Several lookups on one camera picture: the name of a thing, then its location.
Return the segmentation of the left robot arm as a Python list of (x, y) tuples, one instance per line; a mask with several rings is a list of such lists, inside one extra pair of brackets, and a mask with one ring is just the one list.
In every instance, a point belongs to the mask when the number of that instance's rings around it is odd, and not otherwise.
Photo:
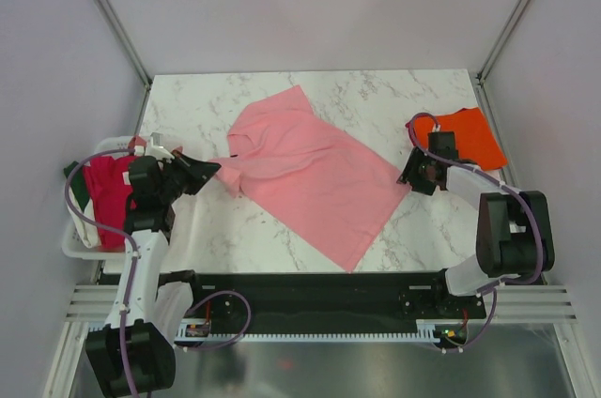
[(207, 302), (205, 292), (194, 285), (160, 283), (175, 222), (173, 204), (183, 194), (199, 193), (220, 168), (178, 150), (163, 157), (144, 155), (129, 164), (124, 270), (103, 327), (85, 341), (104, 396), (137, 397), (173, 385), (179, 324), (183, 315), (202, 313)]

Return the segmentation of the pink t shirt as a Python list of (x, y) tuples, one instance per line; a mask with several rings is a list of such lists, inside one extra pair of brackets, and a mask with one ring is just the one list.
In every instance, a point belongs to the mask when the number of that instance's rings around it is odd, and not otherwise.
[(314, 114), (296, 85), (249, 104), (217, 160), (246, 195), (343, 270), (352, 271), (408, 194), (400, 171)]

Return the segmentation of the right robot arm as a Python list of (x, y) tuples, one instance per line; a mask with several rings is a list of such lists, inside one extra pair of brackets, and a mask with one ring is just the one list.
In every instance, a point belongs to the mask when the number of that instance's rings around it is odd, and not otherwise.
[(413, 147), (397, 182), (428, 196), (451, 192), (477, 211), (475, 254), (446, 269), (446, 284), (430, 293), (436, 314), (452, 316), (463, 307), (464, 296), (501, 283), (531, 284), (554, 267), (546, 196), (508, 186), (460, 158), (453, 132), (431, 132), (426, 147)]

